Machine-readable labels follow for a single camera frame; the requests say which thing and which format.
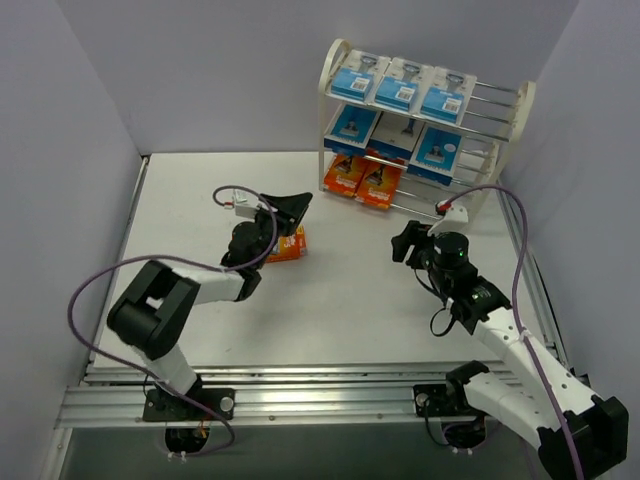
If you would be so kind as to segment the orange Gillette Fusion5 box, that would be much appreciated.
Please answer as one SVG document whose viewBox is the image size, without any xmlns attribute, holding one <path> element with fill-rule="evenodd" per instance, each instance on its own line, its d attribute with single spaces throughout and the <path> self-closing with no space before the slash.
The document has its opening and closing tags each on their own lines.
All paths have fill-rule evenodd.
<svg viewBox="0 0 640 480">
<path fill-rule="evenodd" d="M 355 200 L 371 207 L 391 207 L 403 170 L 379 162 L 370 162 L 355 194 Z"/>
<path fill-rule="evenodd" d="M 307 255 L 306 233 L 303 225 L 299 225 L 291 236 L 280 237 L 269 256 L 267 263 L 298 260 Z"/>
<path fill-rule="evenodd" d="M 354 197 L 368 166 L 369 161 L 363 157 L 336 154 L 324 175 L 322 185 L 329 192 Z"/>
</svg>

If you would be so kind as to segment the grey Harry's box blue razor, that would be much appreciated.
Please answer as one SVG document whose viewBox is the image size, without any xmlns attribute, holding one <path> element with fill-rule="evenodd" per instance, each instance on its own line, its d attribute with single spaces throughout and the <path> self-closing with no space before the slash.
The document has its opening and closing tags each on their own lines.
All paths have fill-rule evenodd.
<svg viewBox="0 0 640 480">
<path fill-rule="evenodd" d="M 424 126 L 423 121 L 385 112 L 369 138 L 366 153 L 406 163 L 413 155 Z"/>
</svg>

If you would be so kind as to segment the clear Gillette blister pack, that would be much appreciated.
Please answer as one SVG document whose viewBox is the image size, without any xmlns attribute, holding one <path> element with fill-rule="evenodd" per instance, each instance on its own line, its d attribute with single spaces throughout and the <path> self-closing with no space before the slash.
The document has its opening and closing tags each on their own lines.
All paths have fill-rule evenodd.
<svg viewBox="0 0 640 480">
<path fill-rule="evenodd" d="M 376 89 L 374 103 L 412 112 L 415 103 L 431 83 L 434 71 L 432 65 L 394 57 Z"/>
<path fill-rule="evenodd" d="M 367 103 L 384 76 L 391 59 L 361 50 L 352 50 L 338 68 L 329 92 L 341 98 Z"/>
</svg>

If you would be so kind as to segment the white Gillette Skinguard razor pack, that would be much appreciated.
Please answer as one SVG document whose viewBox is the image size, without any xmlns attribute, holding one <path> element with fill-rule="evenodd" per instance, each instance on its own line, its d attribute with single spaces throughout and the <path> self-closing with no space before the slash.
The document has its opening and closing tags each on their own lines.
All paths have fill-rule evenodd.
<svg viewBox="0 0 640 480">
<path fill-rule="evenodd" d="M 423 97 L 420 114 L 451 124 L 460 124 L 476 81 L 475 75 L 436 67 Z"/>
</svg>

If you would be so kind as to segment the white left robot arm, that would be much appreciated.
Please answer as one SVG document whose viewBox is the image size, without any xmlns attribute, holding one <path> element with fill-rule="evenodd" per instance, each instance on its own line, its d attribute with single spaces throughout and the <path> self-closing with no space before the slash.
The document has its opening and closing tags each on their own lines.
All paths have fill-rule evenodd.
<svg viewBox="0 0 640 480">
<path fill-rule="evenodd" d="M 261 281 L 260 269 L 278 240 L 292 237 L 313 199 L 310 192 L 262 194 L 254 204 L 238 198 L 230 207 L 244 220 L 231 232 L 221 265 L 180 269 L 149 260 L 107 315 L 107 326 L 135 351 L 167 392 L 165 405 L 179 419 L 194 417 L 202 405 L 199 375 L 188 364 L 179 339 L 194 306 L 249 298 Z"/>
</svg>

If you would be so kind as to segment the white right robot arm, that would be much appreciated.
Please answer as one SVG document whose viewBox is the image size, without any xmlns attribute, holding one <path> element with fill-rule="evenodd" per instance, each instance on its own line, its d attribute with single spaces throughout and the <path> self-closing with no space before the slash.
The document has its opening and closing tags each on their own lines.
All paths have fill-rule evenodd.
<svg viewBox="0 0 640 480">
<path fill-rule="evenodd" d="M 553 479 L 595 479 L 626 459 L 626 407 L 616 397 L 599 396 L 529 333 L 507 296 L 469 261 L 465 235 L 433 234 L 410 221 L 391 245 L 393 261 L 425 271 L 428 291 L 452 323 L 487 347 L 522 387 L 516 390 L 472 360 L 445 376 L 450 409 L 498 420 L 536 450 Z"/>
</svg>

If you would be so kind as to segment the cream metal-rod shelf rack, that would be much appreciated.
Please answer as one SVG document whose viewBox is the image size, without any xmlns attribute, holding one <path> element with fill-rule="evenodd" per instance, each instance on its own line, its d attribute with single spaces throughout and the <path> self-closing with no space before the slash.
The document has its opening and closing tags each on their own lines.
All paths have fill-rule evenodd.
<svg viewBox="0 0 640 480">
<path fill-rule="evenodd" d="M 517 88 L 336 39 L 317 87 L 318 187 L 437 220 L 450 196 L 475 217 L 508 165 L 536 84 Z"/>
</svg>

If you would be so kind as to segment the aluminium mounting rail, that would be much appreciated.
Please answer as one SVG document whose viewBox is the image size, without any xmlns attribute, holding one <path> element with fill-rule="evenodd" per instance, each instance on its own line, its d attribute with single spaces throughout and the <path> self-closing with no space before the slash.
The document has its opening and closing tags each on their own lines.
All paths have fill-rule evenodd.
<svg viewBox="0 0 640 480">
<path fill-rule="evenodd" d="M 202 367 L 207 387 L 235 391 L 232 425 L 280 426 L 409 423 L 416 419 L 413 388 L 436 384 L 447 363 L 293 367 Z M 66 390 L 58 428 L 143 426 L 143 374 L 125 367 L 91 367 Z"/>
</svg>

